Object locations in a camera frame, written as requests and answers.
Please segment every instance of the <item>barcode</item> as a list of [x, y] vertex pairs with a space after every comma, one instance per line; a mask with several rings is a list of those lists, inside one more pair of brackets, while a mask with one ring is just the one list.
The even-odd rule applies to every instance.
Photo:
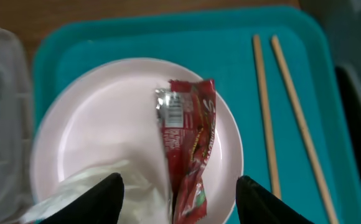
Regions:
[[181, 96], [178, 93], [172, 93], [169, 96], [166, 128], [183, 128], [183, 107]]

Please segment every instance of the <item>wooden table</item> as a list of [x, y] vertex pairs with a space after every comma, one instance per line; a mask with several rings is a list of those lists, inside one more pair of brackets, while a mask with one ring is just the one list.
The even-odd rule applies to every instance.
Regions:
[[31, 62], [41, 40], [69, 22], [274, 4], [299, 7], [298, 0], [0, 0], [0, 27], [20, 38]]

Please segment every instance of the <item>chopsticks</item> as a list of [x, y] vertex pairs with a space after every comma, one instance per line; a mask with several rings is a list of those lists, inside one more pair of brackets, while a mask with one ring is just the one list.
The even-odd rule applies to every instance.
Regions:
[[304, 140], [305, 148], [307, 151], [307, 154], [309, 156], [309, 160], [311, 161], [314, 175], [316, 178], [316, 182], [319, 186], [319, 190], [324, 202], [324, 206], [327, 211], [327, 216], [329, 217], [329, 221], [332, 224], [339, 223], [337, 219], [337, 215], [335, 213], [334, 205], [332, 203], [331, 195], [329, 192], [329, 189], [326, 184], [326, 180], [324, 178], [323, 170], [320, 165], [319, 159], [316, 154], [316, 149], [313, 144], [313, 140], [311, 137], [311, 134], [309, 133], [309, 129], [305, 120], [304, 112], [301, 108], [301, 104], [299, 103], [299, 99], [297, 96], [297, 92], [294, 87], [293, 80], [291, 79], [290, 72], [288, 70], [288, 66], [286, 63], [286, 60], [283, 55], [283, 51], [281, 49], [279, 39], [276, 35], [272, 37], [272, 46], [274, 50], [274, 54], [276, 56], [276, 59], [278, 61], [281, 74], [283, 75], [283, 80], [286, 84], [287, 92], [289, 95], [289, 98], [291, 100], [291, 104], [293, 106], [294, 114], [296, 116], [299, 130], [301, 131], [302, 138]]
[[278, 199], [281, 199], [278, 165], [276, 161], [276, 150], [274, 149], [273, 128], [272, 128], [272, 120], [270, 116], [270, 107], [269, 107], [269, 99], [268, 99], [268, 88], [266, 86], [265, 65], [263, 63], [261, 40], [258, 35], [254, 35], [253, 45], [254, 45], [256, 72], [258, 76], [258, 85], [260, 89], [261, 109], [262, 109], [263, 125], [265, 129], [266, 150], [268, 152], [272, 194], [276, 196]]
[[[332, 202], [331, 195], [327, 187], [326, 179], [324, 178], [323, 170], [320, 165], [319, 158], [317, 156], [316, 149], [314, 147], [314, 143], [306, 123], [304, 112], [302, 110], [301, 104], [299, 103], [298, 95], [294, 87], [293, 80], [291, 79], [291, 75], [288, 70], [286, 59], [284, 58], [283, 51], [279, 43], [279, 39], [276, 35], [272, 37], [271, 43], [274, 50], [274, 54], [278, 61], [278, 65], [281, 70], [281, 74], [283, 76], [284, 83], [286, 85], [289, 99], [293, 106], [294, 114], [296, 116], [299, 130], [301, 132], [302, 139], [304, 141], [305, 148], [314, 171], [314, 176], [316, 178], [316, 182], [321, 193], [324, 207], [326, 208], [328, 219], [331, 224], [338, 224], [339, 221], [337, 219], [337, 214], [335, 212], [334, 204]], [[269, 167], [271, 174], [272, 193], [275, 196], [277, 196], [279, 199], [281, 199], [279, 175], [278, 175], [278, 168], [276, 162], [276, 151], [274, 149], [273, 128], [272, 128], [271, 116], [270, 116], [268, 89], [266, 86], [265, 65], [264, 65], [263, 54], [261, 49], [261, 40], [258, 35], [254, 35], [253, 37], [253, 46], [254, 46], [255, 64], [256, 64], [256, 70], [258, 76], [258, 86], [260, 89], [263, 123], [265, 127], [265, 141], [266, 141], [266, 150], [268, 152], [268, 160], [269, 160]]]

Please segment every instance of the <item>snack wrapper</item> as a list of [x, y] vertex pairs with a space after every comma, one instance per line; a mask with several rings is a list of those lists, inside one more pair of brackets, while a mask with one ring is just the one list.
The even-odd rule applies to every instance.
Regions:
[[214, 80], [171, 80], [158, 89], [157, 111], [174, 194], [173, 224], [196, 223], [207, 215], [202, 174], [215, 137]]

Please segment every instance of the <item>plate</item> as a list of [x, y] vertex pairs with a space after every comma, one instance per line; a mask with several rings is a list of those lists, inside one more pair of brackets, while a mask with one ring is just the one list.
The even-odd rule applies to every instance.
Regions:
[[[61, 181], [83, 169], [121, 159], [134, 161], [167, 197], [169, 178], [154, 90], [169, 88], [170, 79], [201, 80], [171, 62], [131, 58], [95, 68], [68, 86], [50, 106], [35, 138], [30, 165], [35, 201], [48, 198]], [[203, 173], [207, 217], [199, 223], [226, 221], [242, 173], [240, 133], [217, 93], [215, 141]]]

